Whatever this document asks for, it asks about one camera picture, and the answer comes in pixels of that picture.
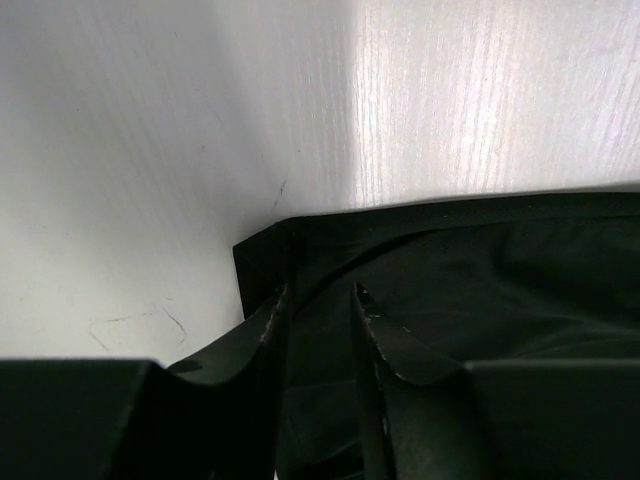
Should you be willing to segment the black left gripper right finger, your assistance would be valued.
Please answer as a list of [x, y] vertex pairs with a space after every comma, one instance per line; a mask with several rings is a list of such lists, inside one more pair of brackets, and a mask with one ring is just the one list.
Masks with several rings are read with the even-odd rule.
[[461, 363], [389, 319], [360, 284], [350, 308], [365, 477], [496, 478]]

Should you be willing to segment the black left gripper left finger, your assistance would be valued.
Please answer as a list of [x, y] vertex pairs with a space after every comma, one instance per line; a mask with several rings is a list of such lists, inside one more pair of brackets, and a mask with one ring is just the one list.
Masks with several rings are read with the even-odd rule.
[[151, 377], [149, 479], [271, 479], [284, 396], [292, 289]]

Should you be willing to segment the black t-shirt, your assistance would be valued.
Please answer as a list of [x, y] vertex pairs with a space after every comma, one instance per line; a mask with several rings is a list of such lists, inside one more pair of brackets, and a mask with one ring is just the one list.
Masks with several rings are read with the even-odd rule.
[[276, 471], [364, 475], [352, 287], [461, 363], [494, 479], [639, 475], [639, 197], [479, 198], [281, 221], [233, 249], [244, 314], [292, 289]]

